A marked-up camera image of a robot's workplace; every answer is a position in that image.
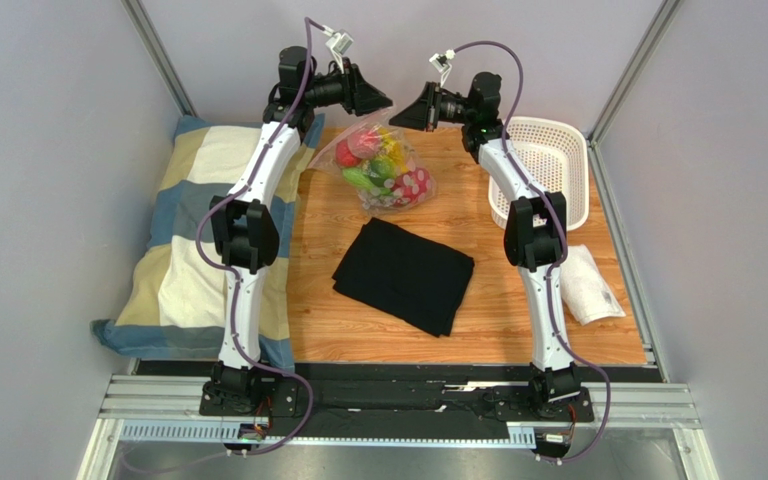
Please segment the fake red strawberry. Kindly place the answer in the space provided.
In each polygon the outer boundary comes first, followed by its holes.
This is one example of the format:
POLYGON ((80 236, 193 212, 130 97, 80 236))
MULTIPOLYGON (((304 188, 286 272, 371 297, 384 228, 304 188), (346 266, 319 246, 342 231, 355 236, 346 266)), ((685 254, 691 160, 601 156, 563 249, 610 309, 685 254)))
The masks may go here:
POLYGON ((353 154, 346 139, 341 140, 335 149, 335 163, 341 168, 353 168, 358 166, 362 159, 353 154))

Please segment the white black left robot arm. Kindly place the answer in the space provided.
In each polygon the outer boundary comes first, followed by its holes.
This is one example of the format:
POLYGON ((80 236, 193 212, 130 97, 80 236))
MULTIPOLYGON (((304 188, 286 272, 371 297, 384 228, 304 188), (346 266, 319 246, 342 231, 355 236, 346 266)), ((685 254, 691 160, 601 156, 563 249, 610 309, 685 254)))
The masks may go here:
POLYGON ((266 405, 260 362, 259 323, 265 282, 278 257, 280 233, 269 210, 279 181, 302 146, 315 111, 331 105, 363 116, 392 106, 367 82, 359 67, 337 48, 325 74, 308 47, 279 54, 279 81, 263 112, 261 136, 240 179, 224 197, 216 196, 197 231, 211 229, 218 261, 227 276, 226 323, 219 359, 204 384, 200 412, 205 416, 251 416, 266 405))

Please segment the clear zip top bag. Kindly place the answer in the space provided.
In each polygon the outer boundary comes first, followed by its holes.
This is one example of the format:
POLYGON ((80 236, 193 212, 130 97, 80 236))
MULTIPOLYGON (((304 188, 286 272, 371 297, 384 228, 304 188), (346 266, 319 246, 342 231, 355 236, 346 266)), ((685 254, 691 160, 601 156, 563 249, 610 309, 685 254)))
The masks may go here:
MULTIPOLYGON (((362 117, 355 124, 339 133, 332 141, 330 141, 330 143, 328 143, 318 153, 316 153, 311 160, 309 167, 314 170, 326 172, 334 177, 338 177, 347 183, 341 175, 342 169, 335 163, 336 145, 341 140, 346 139, 352 132, 359 129, 375 128, 378 130, 379 128, 384 128, 391 131, 398 131, 402 135, 403 141, 405 143, 406 160, 408 162, 409 168, 407 172, 416 170, 417 168, 427 169, 434 180, 434 190, 432 196, 423 202, 433 198, 437 193, 436 179, 433 177, 430 170, 426 168, 415 148, 406 138, 404 130, 389 124, 389 119, 394 115, 394 113, 395 109, 390 107, 362 117)), ((376 155, 374 158, 362 160, 362 162, 356 167, 361 168, 366 173, 366 175, 369 176, 377 186, 379 186, 380 192, 378 194, 374 194, 373 192, 359 190, 347 183, 355 189, 363 209, 366 210, 369 214, 378 216, 387 213, 395 213, 411 209, 423 203, 421 202, 407 206, 399 206, 396 204, 396 198, 393 196, 395 180, 397 177, 404 173, 398 174, 395 165, 391 161, 376 155)))

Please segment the fake peach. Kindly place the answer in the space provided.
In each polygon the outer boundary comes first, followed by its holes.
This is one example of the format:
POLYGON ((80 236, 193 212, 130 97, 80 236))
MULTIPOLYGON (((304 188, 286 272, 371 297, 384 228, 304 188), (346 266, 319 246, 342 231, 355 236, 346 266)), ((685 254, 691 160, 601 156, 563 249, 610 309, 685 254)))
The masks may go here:
POLYGON ((382 143, 382 137, 377 129, 359 129, 346 138, 349 152, 355 157, 365 160, 374 158, 382 143))

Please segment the fake yellow bananas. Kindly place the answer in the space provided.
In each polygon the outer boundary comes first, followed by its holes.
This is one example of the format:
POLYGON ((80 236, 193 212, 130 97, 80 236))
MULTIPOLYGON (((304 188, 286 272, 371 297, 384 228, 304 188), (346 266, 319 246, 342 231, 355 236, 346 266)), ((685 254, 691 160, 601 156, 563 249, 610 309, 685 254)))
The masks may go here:
POLYGON ((378 134, 380 143, 377 156, 391 161, 398 174, 406 173, 409 168, 402 135, 398 131, 384 128, 379 128, 378 134))

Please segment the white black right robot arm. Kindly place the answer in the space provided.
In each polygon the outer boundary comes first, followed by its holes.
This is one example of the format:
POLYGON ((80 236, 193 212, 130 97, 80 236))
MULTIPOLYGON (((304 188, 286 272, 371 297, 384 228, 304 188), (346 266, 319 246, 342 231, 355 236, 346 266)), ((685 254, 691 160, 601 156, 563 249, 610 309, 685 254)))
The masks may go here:
POLYGON ((500 89, 500 76, 490 72, 476 74, 466 95, 428 81, 418 98, 390 123, 428 132, 441 122, 460 125, 464 149, 490 174, 509 203, 503 248, 528 296, 533 335, 527 405, 539 418, 567 413, 573 421, 584 421, 593 414, 567 340, 561 295, 566 198, 543 187, 517 156, 500 117, 500 89))

